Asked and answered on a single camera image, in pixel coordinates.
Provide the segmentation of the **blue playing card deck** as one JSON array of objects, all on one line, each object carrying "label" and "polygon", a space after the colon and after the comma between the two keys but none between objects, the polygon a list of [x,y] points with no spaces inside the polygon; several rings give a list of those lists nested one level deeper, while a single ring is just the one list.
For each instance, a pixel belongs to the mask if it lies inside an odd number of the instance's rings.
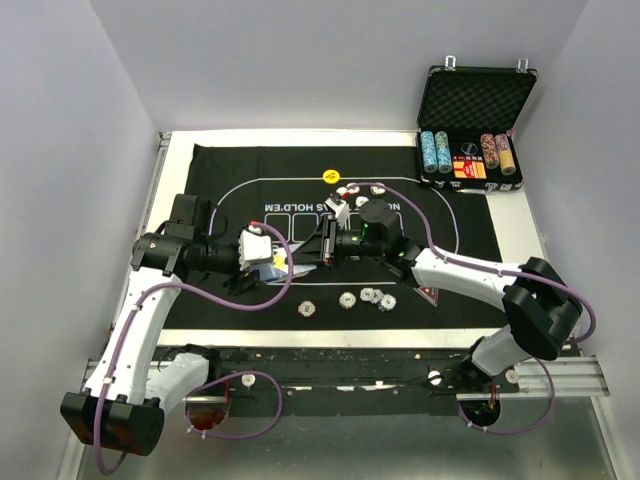
[{"label": "blue playing card deck", "polygon": [[256,273],[258,279],[264,283],[284,281],[289,275],[287,256],[284,249],[279,248],[273,252],[270,263],[252,265],[251,273]]}]

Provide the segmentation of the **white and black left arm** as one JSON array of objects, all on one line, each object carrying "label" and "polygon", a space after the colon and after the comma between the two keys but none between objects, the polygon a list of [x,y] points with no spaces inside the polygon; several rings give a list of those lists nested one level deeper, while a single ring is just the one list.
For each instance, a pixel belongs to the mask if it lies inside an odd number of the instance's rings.
[{"label": "white and black left arm", "polygon": [[61,401],[62,418],[83,444],[147,456],[167,414],[185,395],[209,395],[220,387],[219,351],[193,344],[156,377],[148,375],[178,296],[202,292],[187,284],[189,274],[221,273],[237,282],[252,263],[272,258],[270,237],[255,225],[244,227],[231,244],[216,241],[212,214],[208,200],[179,194],[161,229],[134,243],[126,297],[108,344],[81,390]]}]

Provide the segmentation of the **blue white chip stack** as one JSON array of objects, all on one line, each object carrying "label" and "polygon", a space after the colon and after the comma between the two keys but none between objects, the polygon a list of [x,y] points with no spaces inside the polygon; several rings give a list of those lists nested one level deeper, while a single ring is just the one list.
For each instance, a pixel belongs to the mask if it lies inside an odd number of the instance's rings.
[{"label": "blue white chip stack", "polygon": [[378,308],[383,312],[393,310],[397,305],[397,299],[390,294],[385,294],[378,302]]}]

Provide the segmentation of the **blue back card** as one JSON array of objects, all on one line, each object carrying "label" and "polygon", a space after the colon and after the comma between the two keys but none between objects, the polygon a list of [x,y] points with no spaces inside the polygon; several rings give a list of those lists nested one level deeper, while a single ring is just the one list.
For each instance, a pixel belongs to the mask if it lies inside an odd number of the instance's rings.
[{"label": "blue back card", "polygon": [[286,265],[286,273],[284,277],[287,278],[291,276],[292,278],[299,278],[308,275],[317,269],[317,266],[314,264],[287,264]]}]

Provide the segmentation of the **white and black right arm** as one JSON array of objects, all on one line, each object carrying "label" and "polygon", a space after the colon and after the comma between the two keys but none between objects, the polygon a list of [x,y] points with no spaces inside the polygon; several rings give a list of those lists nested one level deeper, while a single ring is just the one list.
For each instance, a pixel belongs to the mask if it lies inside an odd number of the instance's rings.
[{"label": "white and black right arm", "polygon": [[508,367],[528,359],[556,359],[583,308],[550,264],[532,257],[522,265],[473,260],[405,236],[396,212],[381,200],[359,210],[360,229],[345,229],[348,205],[329,204],[311,236],[295,250],[297,264],[331,267],[350,257],[378,260],[402,281],[444,289],[502,311],[505,327],[479,338],[455,370],[458,385],[485,390]]}]

